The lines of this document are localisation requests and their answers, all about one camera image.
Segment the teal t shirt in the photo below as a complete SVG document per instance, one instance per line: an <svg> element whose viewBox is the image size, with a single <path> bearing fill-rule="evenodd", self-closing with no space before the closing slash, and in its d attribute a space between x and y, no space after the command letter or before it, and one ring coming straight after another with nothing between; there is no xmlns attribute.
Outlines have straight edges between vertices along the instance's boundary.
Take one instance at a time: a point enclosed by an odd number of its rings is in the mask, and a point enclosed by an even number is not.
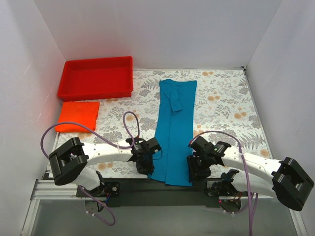
<svg viewBox="0 0 315 236"><path fill-rule="evenodd" d="M154 171L148 177L175 186L192 186L187 157L192 155L194 102L197 81L159 82L160 105L155 138L162 154L153 155Z"/></svg>

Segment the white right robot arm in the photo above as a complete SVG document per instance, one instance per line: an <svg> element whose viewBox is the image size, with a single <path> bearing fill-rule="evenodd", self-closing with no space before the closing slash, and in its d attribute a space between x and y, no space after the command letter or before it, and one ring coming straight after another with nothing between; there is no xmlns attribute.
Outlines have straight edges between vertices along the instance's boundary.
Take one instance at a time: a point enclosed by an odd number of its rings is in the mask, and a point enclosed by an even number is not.
<svg viewBox="0 0 315 236"><path fill-rule="evenodd" d="M250 191L276 198L289 209L301 211L315 183L293 158L268 159L250 153L241 154L231 144L212 144L199 136L190 142L193 154L187 157L189 181L201 181L211 175L211 166L229 167L220 180L206 185L210 196L235 196Z"/></svg>

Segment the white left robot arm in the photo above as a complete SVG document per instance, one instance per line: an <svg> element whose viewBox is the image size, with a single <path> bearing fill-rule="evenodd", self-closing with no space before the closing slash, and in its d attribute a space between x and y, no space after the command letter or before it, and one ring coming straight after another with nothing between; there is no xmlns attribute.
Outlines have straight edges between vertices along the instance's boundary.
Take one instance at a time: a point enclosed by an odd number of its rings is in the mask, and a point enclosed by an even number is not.
<svg viewBox="0 0 315 236"><path fill-rule="evenodd" d="M55 185L74 183L98 197L108 184L101 173L93 171L91 166L115 161L135 162L138 173L151 175L154 171L153 155L159 152L162 153L162 148L156 138L147 141L128 138L112 146L84 143L75 137L53 151L49 155L49 163Z"/></svg>

